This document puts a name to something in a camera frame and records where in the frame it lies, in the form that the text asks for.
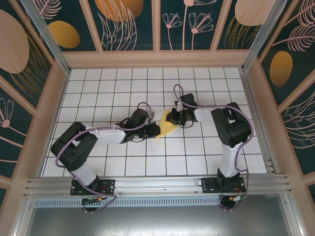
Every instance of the enclosure wall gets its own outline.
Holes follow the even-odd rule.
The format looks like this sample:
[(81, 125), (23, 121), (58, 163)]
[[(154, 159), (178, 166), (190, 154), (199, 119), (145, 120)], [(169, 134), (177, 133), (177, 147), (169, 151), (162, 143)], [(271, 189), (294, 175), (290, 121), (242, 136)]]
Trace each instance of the enclosure wall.
[(309, 235), (315, 234), (315, 2), (288, 1), (248, 71), (280, 173), (287, 174)]
[(0, 3), (0, 235), (9, 235), (27, 179), (36, 177), (66, 74), (21, 8)]
[(274, 0), (36, 2), (71, 68), (240, 66)]

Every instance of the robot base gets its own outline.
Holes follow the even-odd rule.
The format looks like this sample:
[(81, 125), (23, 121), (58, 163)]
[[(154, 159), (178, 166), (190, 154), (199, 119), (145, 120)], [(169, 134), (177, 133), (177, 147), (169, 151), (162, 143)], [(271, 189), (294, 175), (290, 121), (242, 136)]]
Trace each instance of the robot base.
[[(101, 179), (98, 182), (97, 189), (95, 192), (103, 193), (103, 194), (114, 194), (115, 190), (115, 180), (114, 179)], [(71, 196), (88, 196), (88, 195), (95, 195), (90, 191), (86, 190), (79, 184), (78, 181), (72, 180), (71, 181)]]
[(244, 179), (240, 177), (240, 173), (226, 178), (220, 170), (217, 177), (202, 178), (201, 186), (203, 193), (237, 193), (238, 189), (242, 192), (246, 191)]

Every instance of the perforated metal strip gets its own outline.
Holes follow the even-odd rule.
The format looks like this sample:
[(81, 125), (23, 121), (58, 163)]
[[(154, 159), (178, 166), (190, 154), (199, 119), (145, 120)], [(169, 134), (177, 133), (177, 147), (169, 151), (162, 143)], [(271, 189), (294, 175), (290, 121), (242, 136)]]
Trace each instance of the perforated metal strip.
[[(219, 205), (219, 198), (219, 196), (118, 198), (109, 207), (211, 206)], [(103, 200), (87, 207), (101, 207), (108, 201)], [(75, 208), (82, 207), (81, 202), (82, 198), (37, 199), (34, 208)]]

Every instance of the robotic arm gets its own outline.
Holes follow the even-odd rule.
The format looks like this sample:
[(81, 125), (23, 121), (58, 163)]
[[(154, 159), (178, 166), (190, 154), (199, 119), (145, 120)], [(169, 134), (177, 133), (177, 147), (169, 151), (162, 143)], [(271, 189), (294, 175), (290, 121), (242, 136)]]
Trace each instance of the robotic arm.
[[(180, 125), (182, 128), (187, 121), (214, 122), (223, 143), (223, 158), (218, 168), (218, 176), (201, 179), (203, 192), (235, 193), (236, 190), (246, 192), (244, 180), (240, 177), (238, 169), (239, 159), (236, 156), (240, 148), (252, 137), (250, 120), (244, 117), (244, 113), (235, 102), (211, 108), (199, 107), (191, 93), (181, 97), (177, 97), (176, 94), (175, 96), (178, 101), (175, 102), (175, 108), (167, 115), (166, 121)], [(115, 181), (110, 180), (111, 185), (108, 187), (107, 182), (100, 180), (89, 168), (86, 162), (87, 157), (94, 146), (122, 144), (134, 138), (144, 140), (158, 136), (160, 127), (155, 122), (150, 123), (153, 116), (151, 109), (150, 112), (146, 112), (138, 107), (130, 118), (116, 123), (116, 126), (97, 129), (86, 127), (80, 122), (72, 124), (51, 147), (52, 153), (57, 157), (56, 165), (63, 167), (58, 164), (60, 160), (75, 177), (72, 181), (71, 195), (91, 195), (91, 192), (103, 196), (113, 194)], [(231, 205), (231, 202), (228, 202), (225, 204), (225, 209), (231, 209), (234, 205), (235, 203)]]
[[(240, 110), (235, 102), (229, 103), (227, 107)], [(205, 178), (208, 181), (203, 183), (206, 192), (210, 193), (211, 191), (208, 190), (212, 189), (212, 193), (232, 193), (235, 191), (235, 186), (243, 192), (246, 191), (244, 180), (236, 168), (240, 160), (236, 159), (237, 151), (252, 132), (249, 122), (243, 115), (231, 108), (198, 108), (193, 94), (188, 93), (181, 96), (180, 101), (175, 102), (175, 108), (167, 115), (166, 121), (183, 128), (187, 121), (214, 122), (223, 143), (223, 156), (217, 178)]]
[[(116, 126), (109, 126), (108, 129), (101, 129), (86, 132), (75, 139), (77, 145), (72, 142), (68, 145), (59, 160), (64, 165), (64, 167), (71, 172), (83, 185), (88, 189), (95, 192), (113, 192), (111, 190), (106, 191), (106, 186), (100, 181), (98, 176), (89, 168), (86, 160), (92, 151), (93, 147), (100, 146), (104, 144), (123, 144), (132, 141), (134, 138), (140, 138), (142, 140), (146, 138), (156, 137), (160, 134), (160, 127), (156, 125), (155, 122), (150, 122), (154, 117), (154, 113), (148, 113), (140, 108), (137, 108), (133, 112), (130, 118), (126, 118), (123, 121), (116, 123)], [(52, 145), (51, 152), (58, 156), (61, 150), (66, 146), (66, 144), (79, 133), (88, 130), (90, 127), (84, 126), (80, 122), (73, 123)], [(77, 180), (72, 181), (72, 186), (78, 186), (80, 184)], [(91, 195), (91, 193), (80, 189), (80, 195)]]

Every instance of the grid mat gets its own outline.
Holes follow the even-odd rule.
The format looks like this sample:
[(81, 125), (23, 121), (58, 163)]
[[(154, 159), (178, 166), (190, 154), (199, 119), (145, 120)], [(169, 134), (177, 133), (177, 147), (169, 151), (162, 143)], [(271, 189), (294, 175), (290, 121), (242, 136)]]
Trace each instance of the grid mat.
[[(174, 106), (172, 91), (178, 83), (200, 105), (233, 101), (252, 118), (237, 68), (73, 69), (50, 146), (75, 121), (92, 127), (113, 125), (129, 117), (141, 101), (151, 105), (158, 123), (164, 109)], [(159, 139), (95, 147), (87, 163), (98, 176), (186, 176), (216, 175), (221, 159), (216, 128), (203, 122)], [(267, 173), (256, 133), (240, 157), (239, 168), (246, 167), (250, 174)], [(55, 166), (49, 151), (41, 176), (70, 174)]]

